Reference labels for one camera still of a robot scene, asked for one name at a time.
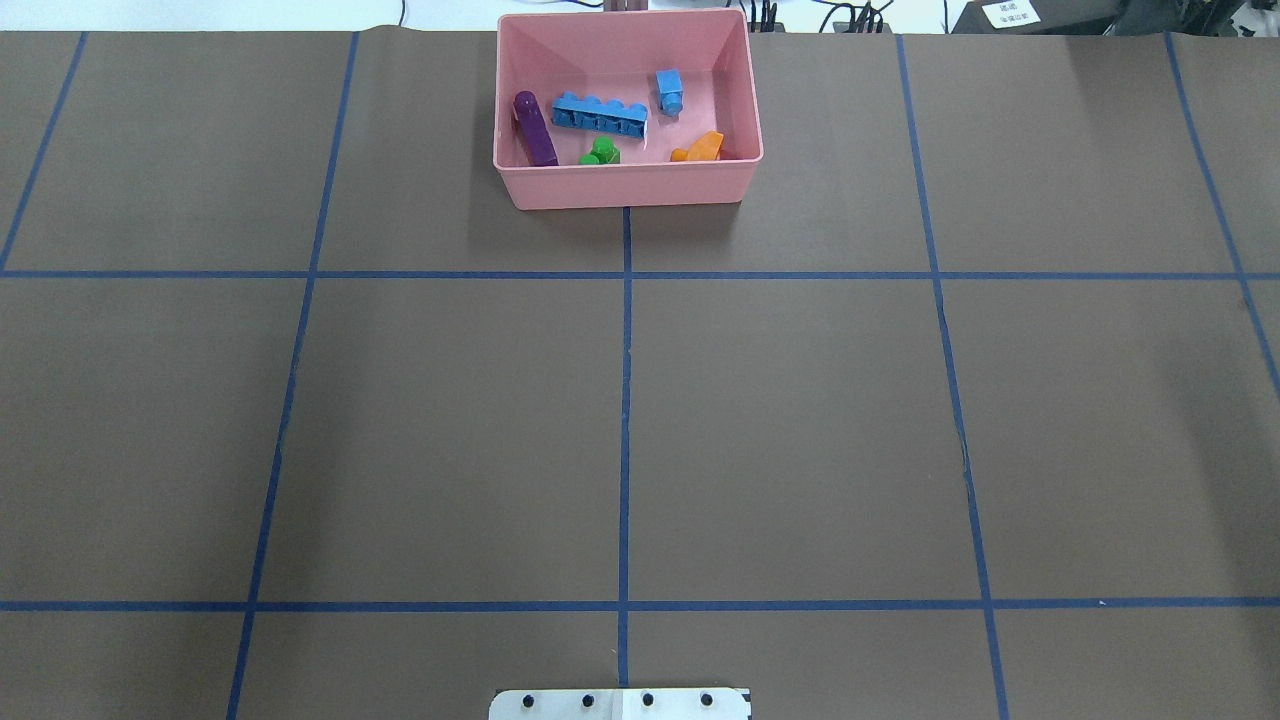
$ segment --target pink plastic box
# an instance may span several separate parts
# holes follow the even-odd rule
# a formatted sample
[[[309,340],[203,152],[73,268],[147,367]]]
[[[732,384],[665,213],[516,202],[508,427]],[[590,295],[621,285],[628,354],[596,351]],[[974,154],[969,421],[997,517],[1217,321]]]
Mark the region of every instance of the pink plastic box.
[[[498,20],[498,92],[493,165],[521,210],[739,202],[764,156],[746,19],[737,9],[504,15]],[[680,118],[664,115],[657,70],[678,69]],[[559,167],[532,168],[516,129],[512,99],[538,96]],[[644,102],[644,140],[608,136],[620,165],[579,165],[599,133],[550,124],[563,92],[608,102]],[[719,160],[672,163],[707,131],[724,133]]]

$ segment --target barcode label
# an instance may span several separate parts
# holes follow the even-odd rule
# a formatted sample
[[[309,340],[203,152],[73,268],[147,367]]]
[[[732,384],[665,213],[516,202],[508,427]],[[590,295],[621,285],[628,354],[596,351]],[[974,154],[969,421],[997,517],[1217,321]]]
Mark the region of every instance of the barcode label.
[[[1036,8],[1032,6],[1032,0],[993,3],[983,5],[982,12],[987,13],[987,19],[991,20],[995,28],[1029,26],[1039,22],[1039,15],[1036,14]]]

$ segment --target blue toy brick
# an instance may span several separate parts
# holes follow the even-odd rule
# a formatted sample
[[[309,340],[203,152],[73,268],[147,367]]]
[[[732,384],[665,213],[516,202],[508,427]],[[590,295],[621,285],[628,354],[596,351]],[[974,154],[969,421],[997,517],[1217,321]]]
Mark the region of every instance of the blue toy brick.
[[[658,99],[663,114],[678,118],[685,109],[685,83],[680,81],[680,70],[658,70]]]
[[[644,123],[648,119],[649,109],[643,104],[636,102],[628,108],[618,99],[604,104],[594,95],[580,100],[577,95],[566,92],[552,102],[552,124],[564,128],[643,138]]]

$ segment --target white bracket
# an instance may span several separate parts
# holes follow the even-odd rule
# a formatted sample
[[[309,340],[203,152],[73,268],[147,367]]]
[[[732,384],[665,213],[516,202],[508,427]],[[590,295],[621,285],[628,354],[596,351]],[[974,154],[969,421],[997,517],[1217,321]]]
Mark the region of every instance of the white bracket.
[[[751,691],[634,688],[503,691],[489,720],[751,720]]]

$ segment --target purple plastic eggplant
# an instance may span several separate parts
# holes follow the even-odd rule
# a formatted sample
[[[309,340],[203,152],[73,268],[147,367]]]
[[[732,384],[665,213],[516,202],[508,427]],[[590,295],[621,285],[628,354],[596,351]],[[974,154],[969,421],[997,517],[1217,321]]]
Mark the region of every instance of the purple plastic eggplant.
[[[512,105],[516,108],[516,123],[520,124],[520,135],[525,138],[525,149],[529,150],[529,163],[535,168],[559,165],[552,136],[547,132],[547,120],[538,108],[538,97],[527,90],[521,90]]]

